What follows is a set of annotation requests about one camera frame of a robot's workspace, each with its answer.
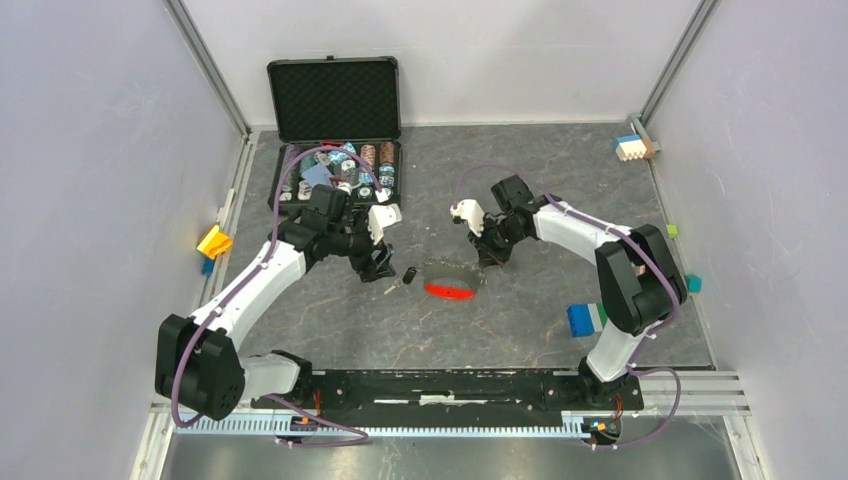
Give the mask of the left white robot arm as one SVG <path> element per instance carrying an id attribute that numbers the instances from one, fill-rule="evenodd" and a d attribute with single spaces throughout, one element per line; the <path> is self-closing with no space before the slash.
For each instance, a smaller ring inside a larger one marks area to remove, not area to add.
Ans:
<path id="1" fill-rule="evenodd" d="M 343 190 L 316 187 L 221 292 L 187 317 L 169 315 L 158 331 L 154 390 L 170 400 L 174 421 L 189 426 L 181 407 L 222 420 L 268 394 L 306 405 L 314 394 L 307 361 L 281 351 L 242 356 L 241 344 L 271 304 L 329 256 L 348 259 L 364 283 L 394 276 L 384 237 L 401 219 L 395 202 L 357 207 Z"/>

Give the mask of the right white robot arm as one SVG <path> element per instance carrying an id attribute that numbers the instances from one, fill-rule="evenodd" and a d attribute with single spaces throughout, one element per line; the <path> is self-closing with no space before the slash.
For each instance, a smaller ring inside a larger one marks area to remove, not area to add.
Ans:
<path id="1" fill-rule="evenodd" d="M 660 229 L 630 228 L 588 215 L 551 195 L 534 195 L 517 175 L 492 194 L 500 211 L 486 213 L 473 199 L 451 207 L 464 222 L 481 267 L 504 264 L 513 247 L 532 238 L 560 246 L 593 265 L 607 323 L 578 365 L 577 392 L 591 408 L 612 401 L 630 376 L 643 342 L 675 320 L 688 297 L 687 285 Z"/>

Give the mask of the black-headed silver key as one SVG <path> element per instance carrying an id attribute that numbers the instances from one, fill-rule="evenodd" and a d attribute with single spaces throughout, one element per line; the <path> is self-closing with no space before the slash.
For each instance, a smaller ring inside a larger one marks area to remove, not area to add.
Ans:
<path id="1" fill-rule="evenodd" d="M 418 270 L 416 267 L 408 267 L 400 278 L 394 280 L 391 283 L 391 285 L 384 291 L 384 294 L 388 295 L 394 290 L 400 288 L 401 286 L 409 285 L 414 280 L 415 276 L 417 275 L 417 272 Z"/>

